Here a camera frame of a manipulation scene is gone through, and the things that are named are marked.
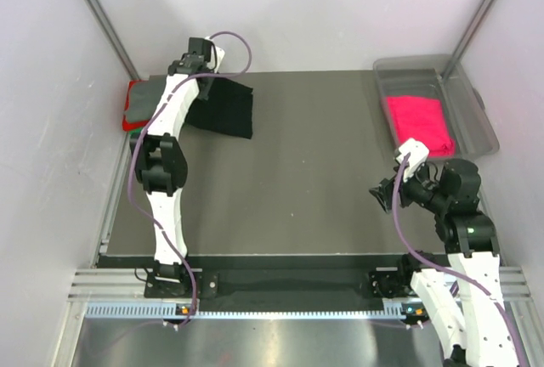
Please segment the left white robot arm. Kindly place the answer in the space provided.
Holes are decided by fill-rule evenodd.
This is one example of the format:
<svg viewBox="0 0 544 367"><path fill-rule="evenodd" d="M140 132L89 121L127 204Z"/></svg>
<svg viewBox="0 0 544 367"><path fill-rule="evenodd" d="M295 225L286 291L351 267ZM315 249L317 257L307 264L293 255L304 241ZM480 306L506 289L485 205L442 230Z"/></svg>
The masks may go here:
<svg viewBox="0 0 544 367"><path fill-rule="evenodd" d="M156 235L152 270L144 295L153 298L189 297L196 280L186 263L187 246L181 225L180 201L188 164L179 134L190 106L206 92L224 52L207 38L192 37L181 59L168 67L166 85L150 122L133 135L131 169L146 193Z"/></svg>

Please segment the black t shirt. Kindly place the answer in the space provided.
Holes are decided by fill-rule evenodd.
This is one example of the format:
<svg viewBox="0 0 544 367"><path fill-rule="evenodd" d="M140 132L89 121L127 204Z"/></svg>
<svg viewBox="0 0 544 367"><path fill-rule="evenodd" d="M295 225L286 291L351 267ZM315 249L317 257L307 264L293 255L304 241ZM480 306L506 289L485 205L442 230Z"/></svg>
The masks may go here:
<svg viewBox="0 0 544 367"><path fill-rule="evenodd" d="M196 99L185 118L192 127L236 138L253 136L253 88L215 78L207 99Z"/></svg>

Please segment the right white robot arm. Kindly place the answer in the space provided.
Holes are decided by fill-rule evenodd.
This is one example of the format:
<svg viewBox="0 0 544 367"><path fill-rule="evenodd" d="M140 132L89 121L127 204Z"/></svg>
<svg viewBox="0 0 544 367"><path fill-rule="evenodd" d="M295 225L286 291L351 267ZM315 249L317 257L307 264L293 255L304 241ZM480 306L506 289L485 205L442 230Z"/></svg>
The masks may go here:
<svg viewBox="0 0 544 367"><path fill-rule="evenodd" d="M445 359L445 366L526 366L523 345L507 316L500 282L496 227L479 208L481 177L471 161L451 159L439 178L428 164L398 159L393 178L370 190L394 218L412 203L434 215L448 265L407 246L397 273L399 289L422 302Z"/></svg>

